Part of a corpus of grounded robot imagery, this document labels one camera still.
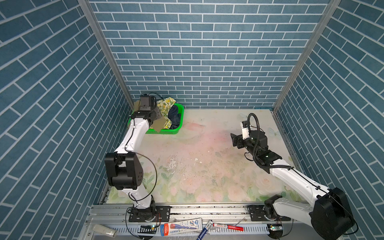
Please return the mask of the olive green skirt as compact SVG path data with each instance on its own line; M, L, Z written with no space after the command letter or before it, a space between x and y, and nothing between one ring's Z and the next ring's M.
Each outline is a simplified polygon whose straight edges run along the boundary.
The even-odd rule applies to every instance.
M134 102L133 113L135 111L139 111L139 103L140 103L140 100ZM147 131L147 134L160 134L161 131L164 130L163 127L164 127L165 123L166 123L166 119L163 116L161 119L154 121L153 124L149 124L149 122L148 122L149 129Z

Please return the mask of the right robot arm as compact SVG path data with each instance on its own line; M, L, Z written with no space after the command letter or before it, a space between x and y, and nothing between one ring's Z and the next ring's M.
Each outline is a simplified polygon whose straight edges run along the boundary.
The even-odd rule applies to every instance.
M280 155L269 150L267 137L258 131L231 134L232 144L238 149L246 149L252 155L252 162L266 173L280 179L296 191L306 203L289 201L282 195L274 195L265 200L265 217L271 221L279 217L297 220L310 227L324 240L336 240L352 227L358 227L347 195L339 188L322 185L295 167L288 164Z

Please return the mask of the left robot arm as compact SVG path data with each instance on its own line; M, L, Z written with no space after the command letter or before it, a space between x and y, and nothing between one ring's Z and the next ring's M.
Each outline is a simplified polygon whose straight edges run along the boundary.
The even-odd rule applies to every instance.
M144 170L137 150L152 123L160 116L157 107L140 107L131 115L122 143L105 156L109 185L128 195L138 210L147 211L155 206L154 198L142 184Z

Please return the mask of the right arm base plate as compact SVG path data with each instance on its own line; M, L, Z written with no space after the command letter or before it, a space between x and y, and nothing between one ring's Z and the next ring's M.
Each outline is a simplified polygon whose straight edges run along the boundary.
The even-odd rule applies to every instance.
M264 205L248 205L246 207L252 222L262 222L262 221L291 221L291 218L281 217L276 215L275 212L271 212Z

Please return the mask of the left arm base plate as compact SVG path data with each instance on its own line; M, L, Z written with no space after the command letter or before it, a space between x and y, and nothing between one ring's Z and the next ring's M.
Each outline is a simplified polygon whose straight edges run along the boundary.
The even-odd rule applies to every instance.
M149 207L147 209L129 209L129 222L130 223L144 223L144 222L153 222L156 220L156 217L159 217L158 222L168 222L171 215L170 206L156 206Z

